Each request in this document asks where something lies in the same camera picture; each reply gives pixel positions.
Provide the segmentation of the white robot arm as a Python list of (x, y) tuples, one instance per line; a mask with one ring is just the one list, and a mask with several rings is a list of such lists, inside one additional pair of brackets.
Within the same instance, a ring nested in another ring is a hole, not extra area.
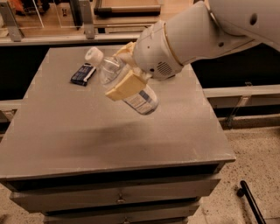
[(280, 49), (280, 0), (199, 1), (167, 21), (145, 29), (117, 55), (130, 65), (106, 96), (123, 100), (165, 80), (183, 66), (248, 49), (254, 43)]

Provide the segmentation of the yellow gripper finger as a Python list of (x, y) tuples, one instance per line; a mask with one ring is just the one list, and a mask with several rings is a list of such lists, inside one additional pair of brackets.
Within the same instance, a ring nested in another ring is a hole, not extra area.
[(131, 67), (135, 67), (137, 65), (135, 60), (133, 59), (135, 44), (135, 42), (129, 42), (127, 45), (124, 45), (115, 53), (116, 57), (119, 57), (123, 62), (130, 65)]
[(146, 87), (147, 81), (130, 70), (120, 82), (108, 90), (105, 95), (112, 101), (128, 98)]

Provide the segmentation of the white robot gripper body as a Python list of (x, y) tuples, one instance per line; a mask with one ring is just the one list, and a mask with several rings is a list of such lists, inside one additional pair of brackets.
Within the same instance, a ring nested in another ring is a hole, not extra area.
[(164, 21), (156, 22), (141, 33), (133, 59), (139, 68), (160, 81), (180, 73), (183, 68), (168, 44)]

